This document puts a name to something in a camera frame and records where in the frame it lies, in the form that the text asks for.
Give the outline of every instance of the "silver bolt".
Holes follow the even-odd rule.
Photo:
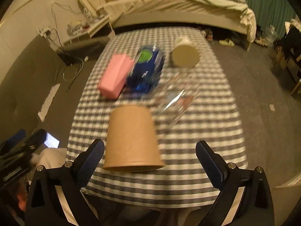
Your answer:
[[[65,167],[71,167],[72,166],[72,161],[67,161],[64,166]]]
[[[230,162],[230,163],[228,163],[228,167],[230,169],[234,169],[234,168],[236,168],[236,165],[234,163]]]
[[[42,166],[42,165],[39,165],[38,167],[37,167],[37,171],[42,171],[44,169],[44,167]]]
[[[259,173],[263,172],[263,168],[262,167],[256,167],[256,171],[258,171]]]

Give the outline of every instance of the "phone screen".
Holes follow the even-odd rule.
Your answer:
[[[57,148],[60,141],[53,137],[50,133],[47,133],[44,144],[49,148]]]

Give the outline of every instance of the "checkered tablecloth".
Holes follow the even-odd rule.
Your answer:
[[[112,54],[126,52],[135,57],[141,45],[156,43],[166,52],[161,81],[176,76],[180,69],[169,66],[175,39],[189,36],[201,53],[200,62],[186,70],[198,80],[201,92],[179,122],[169,130],[167,117],[155,116],[161,158],[166,166],[145,173],[120,173],[102,169],[105,155],[84,192],[133,205],[183,208],[211,204],[219,191],[214,189],[195,155],[195,145],[205,140],[226,162],[246,168],[246,151],[240,116],[223,70],[200,31],[188,27],[163,27],[117,35],[100,55],[77,107],[67,148],[67,160],[74,161],[95,138],[106,143],[109,116],[118,106],[140,104],[133,94],[122,93],[118,100],[105,100],[96,89]]]

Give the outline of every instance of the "pink box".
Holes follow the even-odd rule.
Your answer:
[[[126,54],[114,54],[103,76],[99,80],[97,89],[110,99],[117,99],[126,81],[134,61]]]

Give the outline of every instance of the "curtain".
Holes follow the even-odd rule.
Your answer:
[[[279,37],[285,33],[284,22],[296,16],[287,0],[246,0],[256,16],[256,22],[264,31],[273,25]]]

